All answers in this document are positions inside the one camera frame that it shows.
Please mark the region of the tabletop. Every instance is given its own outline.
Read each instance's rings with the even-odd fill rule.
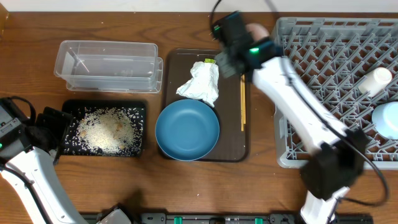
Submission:
[[[387,17],[398,14],[282,13],[304,17]],[[245,13],[246,22],[272,30],[272,13]],[[274,104],[251,85],[251,151],[238,163],[180,162],[164,159],[157,150],[155,122],[160,94],[72,92],[53,74],[59,45],[64,40],[152,42],[167,58],[177,48],[217,49],[209,35],[208,13],[154,12],[12,12],[0,41],[0,97],[17,95],[42,112],[60,110],[69,99],[129,99],[147,105],[147,137],[142,157],[62,156],[58,178],[81,213],[96,213],[122,203],[129,212],[270,213],[297,212],[306,189],[299,170],[283,169],[276,161]],[[398,207],[398,172],[384,171],[390,201],[381,208],[349,202],[340,213],[370,213],[375,223],[394,223]],[[366,171],[348,194],[372,201],[381,197],[379,179]],[[13,188],[0,179],[0,223],[31,223]]]

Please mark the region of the crumpled cloth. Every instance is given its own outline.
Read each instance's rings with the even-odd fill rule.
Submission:
[[[177,94],[194,100],[203,100],[214,107],[218,98],[218,66],[214,63],[195,62],[192,78],[177,89]]]

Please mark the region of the green light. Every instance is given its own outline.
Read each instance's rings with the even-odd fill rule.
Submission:
[[[260,49],[258,47],[255,47],[255,48],[250,49],[250,52],[255,54],[255,53],[258,53],[259,50]]]

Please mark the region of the clear plastic container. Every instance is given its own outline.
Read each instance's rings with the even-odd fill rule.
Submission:
[[[157,57],[155,44],[66,40],[54,74],[73,91],[158,93],[163,60]]]

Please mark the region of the blue plate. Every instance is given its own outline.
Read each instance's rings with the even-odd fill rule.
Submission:
[[[192,161],[208,154],[220,135],[214,111],[197,100],[180,100],[168,105],[156,122],[156,141],[173,159]]]

